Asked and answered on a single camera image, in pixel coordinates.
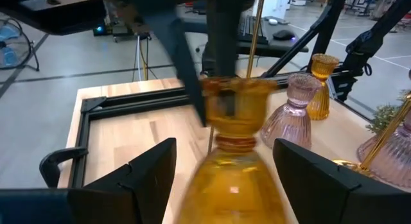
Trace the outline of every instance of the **gold metal stand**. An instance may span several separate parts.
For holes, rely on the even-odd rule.
[[[253,64],[253,61],[254,61],[254,54],[256,53],[258,28],[259,28],[259,25],[261,24],[261,15],[263,14],[263,6],[264,6],[264,0],[258,0],[256,23],[255,23],[254,31],[253,31],[253,34],[252,34],[252,41],[251,41],[250,55],[249,55],[249,64],[247,66],[246,78],[251,77],[251,70],[252,70],[252,64]],[[212,126],[211,129],[210,129],[210,138],[209,138],[209,142],[208,142],[208,154],[211,153],[211,148],[213,147],[213,136],[214,136],[214,127]]]
[[[374,158],[377,156],[380,150],[387,143],[392,133],[394,133],[396,128],[401,124],[401,122],[403,122],[405,116],[408,114],[410,109],[411,109],[411,93],[406,96],[403,106],[398,111],[398,113],[393,118],[393,120],[390,122],[388,127],[386,127],[384,131],[380,134],[380,136],[378,137],[378,141],[376,142],[376,145],[368,153],[368,155],[365,157],[362,163],[356,164],[356,163],[352,163],[346,160],[334,160],[333,162],[335,162],[338,165],[345,166],[349,169],[352,169],[353,171],[359,172],[368,177],[373,177],[372,173],[369,170],[369,166],[371,165],[371,162],[374,160]]]

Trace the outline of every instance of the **white wall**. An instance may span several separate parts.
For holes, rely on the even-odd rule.
[[[280,19],[284,19],[287,3],[288,0],[264,0],[262,16],[274,16]],[[254,2],[254,6],[252,8],[253,16],[257,15],[257,7],[258,0]]]

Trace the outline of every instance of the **electric fan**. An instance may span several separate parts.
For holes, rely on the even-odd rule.
[[[35,56],[37,67],[26,65],[34,54],[33,43],[24,34],[21,25],[15,19],[0,19],[0,70],[29,67],[39,70],[39,61]]]

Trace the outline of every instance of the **robotic workstation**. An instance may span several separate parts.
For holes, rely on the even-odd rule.
[[[184,37],[182,21],[175,13],[176,4],[194,0],[111,1],[114,1],[118,7],[129,10],[130,13],[128,15],[130,17],[128,21],[131,23],[134,24],[134,21],[143,22],[143,24],[136,24],[136,27],[141,27],[141,29],[149,27],[156,34],[175,64],[177,76],[185,86],[185,92],[188,95],[189,101],[195,107],[200,120],[204,124],[206,115],[200,84],[188,49],[188,43]],[[279,82],[280,86],[286,87],[284,79],[287,75],[276,76],[276,74],[297,54],[298,50],[304,47],[317,34],[319,38],[313,53],[324,53],[344,1],[329,0],[322,15],[307,34],[262,77],[273,78]],[[47,4],[46,2],[47,0],[1,0],[0,11],[30,26],[55,35],[67,35],[91,30],[98,21],[105,17],[102,0],[58,0],[58,3],[54,2],[54,5]],[[250,0],[235,0],[235,3],[233,3],[233,0],[207,0],[208,37],[210,48],[215,58],[216,76],[234,77],[236,75],[236,30],[240,13],[244,5],[249,2]],[[367,60],[381,47],[384,35],[389,32],[410,8],[411,0],[397,0],[371,30],[362,33],[348,45],[346,49],[348,53],[347,58],[335,71],[333,80],[338,77],[352,78],[362,75],[362,69],[367,65]],[[8,217],[10,215],[20,215],[20,220],[29,223],[33,221],[30,218],[34,217],[28,216],[27,219],[24,219],[22,214],[35,212],[36,208],[38,208],[37,206],[42,204],[43,208],[46,207],[52,212],[43,212],[35,217],[37,218],[36,220],[44,220],[45,223],[56,223],[56,221],[58,223],[76,223],[79,220],[78,223],[86,223],[91,220],[93,220],[93,223],[96,221],[107,223],[118,221],[120,216],[124,223],[160,223],[161,218],[159,217],[162,216],[165,210],[165,204],[173,182],[173,166],[175,167],[175,164],[173,164],[173,161],[175,162],[175,153],[172,150],[173,148],[168,148],[167,146],[173,146],[174,144],[172,140],[166,140],[130,163],[130,166],[135,164],[133,167],[155,168],[153,172],[164,176],[163,186],[155,188],[158,189],[156,192],[159,193],[159,196],[152,203],[152,207],[139,207],[137,203],[140,203],[141,200],[149,199],[143,193],[149,194],[153,191],[144,191],[142,190],[143,186],[133,184],[133,182],[137,181],[144,184],[144,179],[147,175],[135,175],[130,173],[130,168],[120,168],[95,181],[95,183],[86,186],[84,189],[0,191],[2,213],[7,214]],[[406,208],[406,206],[404,205],[401,208],[401,202],[403,202],[402,204],[409,203],[409,194],[380,185],[381,183],[376,185],[376,181],[360,176],[348,169],[337,170],[339,175],[344,174],[344,176],[332,177],[333,173],[330,173],[329,170],[336,170],[335,165],[323,162],[318,155],[302,151],[298,146],[288,142],[279,142],[278,146],[275,149],[278,157],[278,159],[275,159],[275,163],[287,193],[299,190],[298,180],[295,181],[293,178],[295,178],[296,174],[302,172],[301,168],[312,166],[313,174],[301,176],[305,177],[307,181],[310,180],[311,176],[316,176],[317,183],[334,183],[338,185],[333,193],[353,192],[349,189],[347,190],[349,188],[348,182],[351,183],[353,180],[361,185],[363,191],[357,191],[359,194],[354,200],[345,200],[343,201],[345,203],[335,204],[332,208],[327,206],[328,209],[342,212],[342,220],[344,218],[353,220],[356,215],[360,214],[367,215],[367,217],[364,216],[358,219],[358,221],[365,220],[365,218],[367,220],[370,220],[369,218],[372,218],[371,220],[381,220],[378,217],[384,216],[386,211],[373,210],[372,206],[369,205],[376,203],[384,204],[386,203],[385,201],[390,201],[390,206],[387,207],[387,210],[389,208],[391,214],[397,212],[397,220],[402,220],[404,215],[403,208]],[[142,161],[144,158],[150,159],[151,164],[149,166],[142,164],[142,162],[147,163],[147,161]],[[289,161],[299,163],[295,164],[295,167],[289,168],[286,167]],[[318,187],[313,187],[312,190],[313,193],[311,195],[301,200],[292,201],[294,210],[311,207],[315,211],[316,209],[324,208],[325,205],[323,203],[313,202],[315,199],[318,199],[318,197],[314,196],[320,196],[322,191],[319,191]],[[26,206],[20,207],[16,199],[18,201],[25,201]],[[89,206],[94,203],[99,203],[102,209],[92,211]],[[111,206],[116,206],[118,209],[108,209],[105,206],[108,203]],[[358,210],[361,209],[358,206],[366,207],[367,212]],[[312,223],[310,216],[298,217],[298,219],[301,223]]]

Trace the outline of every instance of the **glass vase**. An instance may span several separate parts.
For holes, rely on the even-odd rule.
[[[358,158],[364,161],[378,140],[371,137],[357,150]],[[411,187],[411,112],[404,123],[398,126],[369,166],[377,177],[401,187]]]
[[[325,54],[313,55],[313,65],[311,71],[320,82],[321,88],[315,94],[310,104],[307,106],[308,114],[312,120],[322,120],[329,114],[329,92],[327,79],[334,68],[338,65],[339,60],[333,56]]]
[[[311,149],[311,121],[306,111],[321,83],[308,74],[293,74],[288,78],[287,102],[277,108],[260,131],[261,140],[274,147],[276,138],[283,138]]]
[[[286,223],[277,186],[253,150],[276,83],[206,78],[202,84],[218,147],[191,179],[176,223]]]

